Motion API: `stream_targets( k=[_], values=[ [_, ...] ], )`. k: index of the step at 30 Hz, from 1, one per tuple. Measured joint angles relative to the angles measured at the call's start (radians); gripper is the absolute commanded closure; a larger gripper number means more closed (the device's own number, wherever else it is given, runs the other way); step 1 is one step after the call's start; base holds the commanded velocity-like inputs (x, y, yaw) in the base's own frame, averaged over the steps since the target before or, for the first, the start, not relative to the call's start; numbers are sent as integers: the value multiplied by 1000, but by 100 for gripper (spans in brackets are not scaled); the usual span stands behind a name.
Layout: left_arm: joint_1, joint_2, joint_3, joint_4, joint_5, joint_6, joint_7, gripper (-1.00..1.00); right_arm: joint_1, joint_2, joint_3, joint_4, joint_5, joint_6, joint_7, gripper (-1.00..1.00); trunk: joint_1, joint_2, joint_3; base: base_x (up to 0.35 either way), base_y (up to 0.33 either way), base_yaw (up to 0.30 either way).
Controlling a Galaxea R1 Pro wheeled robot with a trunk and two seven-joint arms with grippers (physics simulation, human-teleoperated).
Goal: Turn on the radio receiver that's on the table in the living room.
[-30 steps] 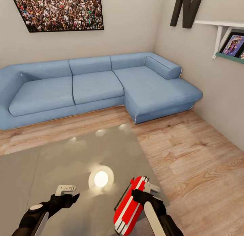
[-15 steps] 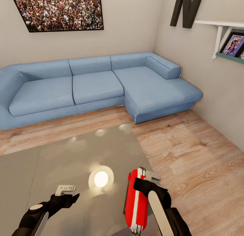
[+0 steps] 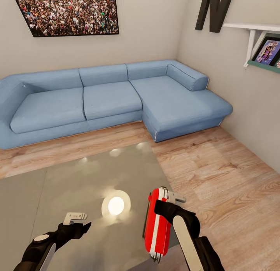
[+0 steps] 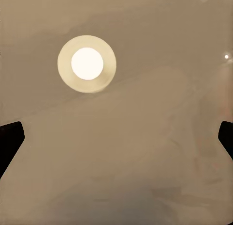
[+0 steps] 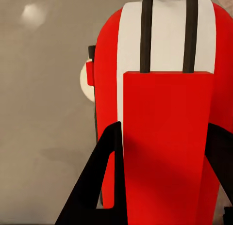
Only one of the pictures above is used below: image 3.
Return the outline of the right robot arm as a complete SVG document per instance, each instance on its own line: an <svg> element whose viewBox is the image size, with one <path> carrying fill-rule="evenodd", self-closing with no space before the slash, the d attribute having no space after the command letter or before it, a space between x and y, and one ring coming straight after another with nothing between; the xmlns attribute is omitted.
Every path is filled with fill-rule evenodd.
<svg viewBox="0 0 280 271"><path fill-rule="evenodd" d="M186 202L182 194L169 191L166 202L156 200L154 213L163 215L172 225L189 271L224 271L220 258L206 236L200 235L196 213L175 202Z"/></svg>

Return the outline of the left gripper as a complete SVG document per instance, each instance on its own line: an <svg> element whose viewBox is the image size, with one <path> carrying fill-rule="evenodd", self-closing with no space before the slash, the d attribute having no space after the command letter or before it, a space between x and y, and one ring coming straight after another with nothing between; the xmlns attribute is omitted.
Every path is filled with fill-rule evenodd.
<svg viewBox="0 0 280 271"><path fill-rule="evenodd" d="M84 233L87 233L91 224L92 222L86 225L83 225L82 223L63 225L63 223L60 223L58 225L58 230L62 230L65 234L65 241L63 245L65 245L71 239L80 239Z"/></svg>

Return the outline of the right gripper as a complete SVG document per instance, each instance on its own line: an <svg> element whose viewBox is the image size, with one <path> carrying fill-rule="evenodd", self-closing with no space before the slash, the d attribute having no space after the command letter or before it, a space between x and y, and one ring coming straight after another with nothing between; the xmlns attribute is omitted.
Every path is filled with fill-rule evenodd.
<svg viewBox="0 0 280 271"><path fill-rule="evenodd" d="M168 220L167 211L172 206L175 206L175 204L171 204L169 202L164 202L161 200L156 200L154 213L157 215L163 215Z"/></svg>

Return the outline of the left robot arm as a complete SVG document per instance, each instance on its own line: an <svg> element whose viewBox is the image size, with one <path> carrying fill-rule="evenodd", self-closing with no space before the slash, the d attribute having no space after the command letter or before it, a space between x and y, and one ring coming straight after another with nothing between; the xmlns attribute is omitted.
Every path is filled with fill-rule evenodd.
<svg viewBox="0 0 280 271"><path fill-rule="evenodd" d="M86 213L67 213L64 223L56 232L47 232L33 239L13 271L46 271L54 253L71 239L80 239L87 233L92 222L83 225L73 220L86 220Z"/></svg>

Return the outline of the radio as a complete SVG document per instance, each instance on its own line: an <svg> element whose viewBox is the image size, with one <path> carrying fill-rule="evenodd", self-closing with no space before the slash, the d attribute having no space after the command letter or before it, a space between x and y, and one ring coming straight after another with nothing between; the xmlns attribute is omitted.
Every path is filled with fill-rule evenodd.
<svg viewBox="0 0 280 271"><path fill-rule="evenodd" d="M169 248L170 226L171 223L163 216L154 213L156 200L166 202L169 190L165 188L156 188L149 196L149 205L145 218L142 239L145 241L147 253L152 255L154 262L159 261Z"/></svg>

